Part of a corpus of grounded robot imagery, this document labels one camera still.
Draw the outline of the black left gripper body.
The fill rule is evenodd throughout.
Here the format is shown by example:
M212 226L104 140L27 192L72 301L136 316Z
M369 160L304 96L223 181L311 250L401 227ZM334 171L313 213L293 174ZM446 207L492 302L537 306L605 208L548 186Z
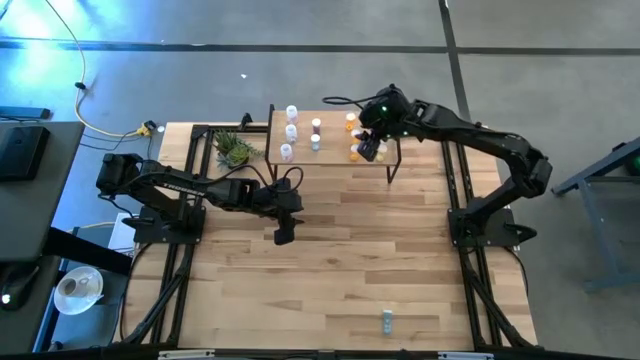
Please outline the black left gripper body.
M299 179L295 185L291 184L291 179L288 177L292 171L299 172ZM292 167L284 173L282 178L267 187L273 205L269 211L269 217L278 223L278 228L274 231L274 243L278 246L289 244L295 239L295 227L298 224L296 224L294 220L296 218L293 217L293 214L304 209L302 198L298 192L303 179L303 169Z

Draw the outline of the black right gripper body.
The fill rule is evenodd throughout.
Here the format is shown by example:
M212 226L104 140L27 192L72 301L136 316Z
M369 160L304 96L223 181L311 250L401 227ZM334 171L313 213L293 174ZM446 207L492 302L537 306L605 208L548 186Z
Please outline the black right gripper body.
M370 98L359 115L363 130L357 136L360 140L358 153L366 161L373 162L382 141L407 136L405 120L411 110L411 103L394 84Z

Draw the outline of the wooden shelf black metal legs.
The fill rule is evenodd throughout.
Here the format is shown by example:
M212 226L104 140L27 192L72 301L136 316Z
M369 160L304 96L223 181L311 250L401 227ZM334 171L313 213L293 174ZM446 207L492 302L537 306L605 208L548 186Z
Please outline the wooden shelf black metal legs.
M353 145L349 131L345 129L345 116L353 112L357 116L356 126L360 127L357 111L298 111L297 128L298 139L295 144L290 144L293 148L294 158L292 162L285 163L280 155L280 147L287 143L285 137L285 127L288 125L285 110L277 110L275 107L269 108L267 123L267 140L265 149L265 161L270 175L275 178L280 166L355 166L371 165L383 166L386 168L387 181L392 182L402 161L400 143L395 140L384 142L388 151L383 162L366 161L360 156L357 162L349 159L350 147ZM312 131L312 120L321 119L321 142L320 150L314 152L311 149L310 137Z

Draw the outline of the succulent plant black pot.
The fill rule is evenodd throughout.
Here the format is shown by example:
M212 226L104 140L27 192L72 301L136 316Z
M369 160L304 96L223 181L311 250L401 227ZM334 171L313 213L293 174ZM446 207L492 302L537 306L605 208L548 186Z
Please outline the succulent plant black pot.
M236 132L227 130L215 132L214 147L219 168L233 169L264 155L263 150L240 138Z

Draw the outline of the white paper sheet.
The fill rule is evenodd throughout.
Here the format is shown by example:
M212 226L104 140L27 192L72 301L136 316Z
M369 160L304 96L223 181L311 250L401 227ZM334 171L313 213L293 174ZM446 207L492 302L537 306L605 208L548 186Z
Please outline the white paper sheet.
M125 219L129 219L127 213L119 213L114 222L108 248L120 253L128 253L135 249L134 242L135 229L124 223Z

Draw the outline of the white label strip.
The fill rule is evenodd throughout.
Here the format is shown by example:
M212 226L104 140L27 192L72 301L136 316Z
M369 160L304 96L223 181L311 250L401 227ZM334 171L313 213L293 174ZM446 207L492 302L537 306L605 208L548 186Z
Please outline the white label strip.
M442 351L438 360L495 360L491 353Z
M160 351L157 360L212 360L215 358L213 350L168 350Z

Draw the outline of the black desk beam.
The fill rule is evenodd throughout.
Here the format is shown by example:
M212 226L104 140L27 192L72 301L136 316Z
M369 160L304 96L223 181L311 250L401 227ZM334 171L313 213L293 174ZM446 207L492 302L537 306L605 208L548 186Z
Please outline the black desk beam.
M132 265L132 259L125 254L96 245L55 227L48 231L42 254L59 256L120 275L128 275Z

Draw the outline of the white bowl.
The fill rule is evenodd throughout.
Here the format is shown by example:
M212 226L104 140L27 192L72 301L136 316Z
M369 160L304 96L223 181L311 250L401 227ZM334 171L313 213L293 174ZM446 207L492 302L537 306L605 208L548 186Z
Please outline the white bowl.
M54 305L64 315L87 311L103 297L104 280L94 267L81 266L67 272L54 290Z

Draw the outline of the grey metal cart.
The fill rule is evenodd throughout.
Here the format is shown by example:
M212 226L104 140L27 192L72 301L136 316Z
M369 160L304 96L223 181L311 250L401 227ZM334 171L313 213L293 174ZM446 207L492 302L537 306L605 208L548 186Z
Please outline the grey metal cart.
M587 292L640 284L640 170L616 171L640 160L640 136L551 188L556 197L576 191L594 235L600 274L584 282Z

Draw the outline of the grey desk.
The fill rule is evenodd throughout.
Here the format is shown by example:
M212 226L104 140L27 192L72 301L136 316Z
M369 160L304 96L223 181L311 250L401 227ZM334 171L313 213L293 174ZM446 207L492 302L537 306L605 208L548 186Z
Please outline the grey desk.
M0 355L33 350L51 291L57 282L60 262L58 256L41 256L33 262L0 263L0 280L10 264L36 263L40 266L27 302L17 311L0 308Z
M46 147L32 180L0 182L0 263L30 262L42 253L84 125L50 122Z

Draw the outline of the dark flat device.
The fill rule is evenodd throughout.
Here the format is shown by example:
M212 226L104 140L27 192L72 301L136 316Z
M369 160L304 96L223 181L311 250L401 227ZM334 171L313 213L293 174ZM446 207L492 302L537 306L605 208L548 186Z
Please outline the dark flat device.
M18 120L48 120L51 111L47 108L0 106L0 118Z

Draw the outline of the black computer mouse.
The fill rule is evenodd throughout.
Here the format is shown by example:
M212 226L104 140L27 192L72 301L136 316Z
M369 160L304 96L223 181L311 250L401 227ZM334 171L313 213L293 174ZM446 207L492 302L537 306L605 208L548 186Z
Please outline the black computer mouse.
M16 263L6 267L0 280L0 308L17 311L26 302L37 278L36 263Z

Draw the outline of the black aluminium table frame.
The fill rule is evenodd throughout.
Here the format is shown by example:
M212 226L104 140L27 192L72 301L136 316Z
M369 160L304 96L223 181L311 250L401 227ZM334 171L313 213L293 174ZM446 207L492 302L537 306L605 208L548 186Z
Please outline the black aluminium table frame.
M305 223L288 245L274 244L268 219L209 208L190 275L146 343L260 359L506 345L477 285L534 342L516 260L499 248L457 249L449 237L447 212L464 203L462 184L473 178L462 159L480 162L475 178L487 189L498 181L492 158L413 140L403 152L393 182L376 167L307 167Z

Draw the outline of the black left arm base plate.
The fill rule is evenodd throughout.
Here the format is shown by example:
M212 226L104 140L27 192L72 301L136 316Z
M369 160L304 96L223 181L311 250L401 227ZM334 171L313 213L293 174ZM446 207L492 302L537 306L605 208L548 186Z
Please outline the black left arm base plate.
M122 222L135 230L134 241L140 244L197 244L202 238L206 210L187 206L177 214L163 214L143 206L141 213Z

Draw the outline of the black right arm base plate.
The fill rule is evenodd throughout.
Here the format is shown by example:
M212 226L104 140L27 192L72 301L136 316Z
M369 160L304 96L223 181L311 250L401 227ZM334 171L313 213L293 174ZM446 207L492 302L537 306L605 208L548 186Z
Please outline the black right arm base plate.
M450 209L447 218L451 242L457 247L513 247L537 236L535 229L515 224L509 208L480 217Z

